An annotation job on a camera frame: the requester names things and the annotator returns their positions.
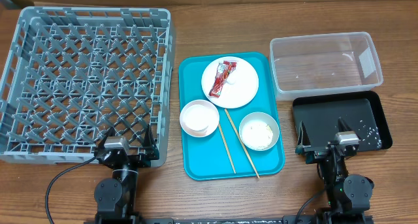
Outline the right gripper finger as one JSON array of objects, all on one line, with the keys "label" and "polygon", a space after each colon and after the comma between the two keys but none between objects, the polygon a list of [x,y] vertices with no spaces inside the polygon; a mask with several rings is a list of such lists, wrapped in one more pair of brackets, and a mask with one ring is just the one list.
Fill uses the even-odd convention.
[{"label": "right gripper finger", "polygon": [[338,118],[338,131],[340,133],[348,132],[348,131],[352,131],[352,128],[347,124],[347,122],[343,118],[339,117]]},{"label": "right gripper finger", "polygon": [[297,142],[298,148],[307,148],[310,147],[310,139],[307,134],[305,125],[303,121],[300,122],[299,129],[298,129],[298,142]]}]

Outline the grey bowl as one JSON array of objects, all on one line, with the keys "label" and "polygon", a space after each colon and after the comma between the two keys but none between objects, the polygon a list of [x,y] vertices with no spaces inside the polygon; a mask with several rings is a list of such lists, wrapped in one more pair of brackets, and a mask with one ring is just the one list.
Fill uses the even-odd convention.
[{"label": "grey bowl", "polygon": [[252,112],[245,116],[238,133],[247,148],[258,152],[273,148],[280,137],[277,121],[264,112]]}]

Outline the pink bowl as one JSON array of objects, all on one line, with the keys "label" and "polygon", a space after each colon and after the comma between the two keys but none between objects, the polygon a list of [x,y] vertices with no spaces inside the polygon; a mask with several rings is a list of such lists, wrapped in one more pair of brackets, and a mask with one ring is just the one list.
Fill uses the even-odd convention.
[{"label": "pink bowl", "polygon": [[191,101],[180,112],[180,125],[190,136],[206,137],[218,128],[218,109],[210,101]]}]

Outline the white napkin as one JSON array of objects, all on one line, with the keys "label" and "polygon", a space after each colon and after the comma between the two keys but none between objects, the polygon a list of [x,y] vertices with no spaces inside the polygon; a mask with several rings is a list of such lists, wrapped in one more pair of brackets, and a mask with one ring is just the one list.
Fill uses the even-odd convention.
[{"label": "white napkin", "polygon": [[228,77],[225,79],[226,80],[226,83],[228,83],[230,85],[235,84],[236,79],[237,79],[237,76],[238,76],[237,70],[236,69],[233,69],[232,71],[229,72]]}]

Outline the red ketchup packet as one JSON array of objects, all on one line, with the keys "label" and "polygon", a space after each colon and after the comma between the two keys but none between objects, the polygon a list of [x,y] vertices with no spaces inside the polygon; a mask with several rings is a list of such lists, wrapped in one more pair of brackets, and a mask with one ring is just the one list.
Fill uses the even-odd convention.
[{"label": "red ketchup packet", "polygon": [[219,98],[229,75],[236,69],[236,61],[223,61],[218,64],[215,82],[209,92],[209,96]]}]

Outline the white paper cup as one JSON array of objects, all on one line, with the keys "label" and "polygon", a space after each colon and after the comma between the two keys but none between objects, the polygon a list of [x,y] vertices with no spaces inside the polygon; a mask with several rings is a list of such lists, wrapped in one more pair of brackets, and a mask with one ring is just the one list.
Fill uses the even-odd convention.
[{"label": "white paper cup", "polygon": [[195,104],[185,111],[184,121],[188,128],[193,131],[203,131],[208,127],[207,108],[205,106]]}]

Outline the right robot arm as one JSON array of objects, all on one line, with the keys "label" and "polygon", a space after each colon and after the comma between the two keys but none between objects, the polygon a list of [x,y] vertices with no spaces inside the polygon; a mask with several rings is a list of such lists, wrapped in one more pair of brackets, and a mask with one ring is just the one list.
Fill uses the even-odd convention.
[{"label": "right robot arm", "polygon": [[[365,215],[370,209],[374,183],[371,179],[350,175],[346,157],[353,157],[359,149],[360,138],[342,119],[338,119],[338,132],[333,140],[320,147],[312,146],[305,125],[298,128],[298,144],[295,153],[304,155],[307,164],[316,164],[324,189],[307,200],[299,209],[295,223],[316,224],[373,224],[373,218]],[[301,218],[302,211],[311,201],[326,193],[329,206],[321,208],[310,218]]]}]

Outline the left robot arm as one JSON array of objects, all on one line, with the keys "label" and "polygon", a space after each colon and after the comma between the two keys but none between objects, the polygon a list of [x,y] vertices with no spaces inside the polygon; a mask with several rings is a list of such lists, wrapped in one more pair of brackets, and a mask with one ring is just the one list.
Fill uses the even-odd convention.
[{"label": "left robot arm", "polygon": [[140,154],[129,153],[129,143],[124,136],[116,136],[109,129],[100,141],[94,156],[98,162],[112,169],[112,177],[99,182],[94,191],[97,203],[96,223],[144,223],[135,211],[138,169],[150,167],[159,159],[159,151],[152,130],[147,126]]}]

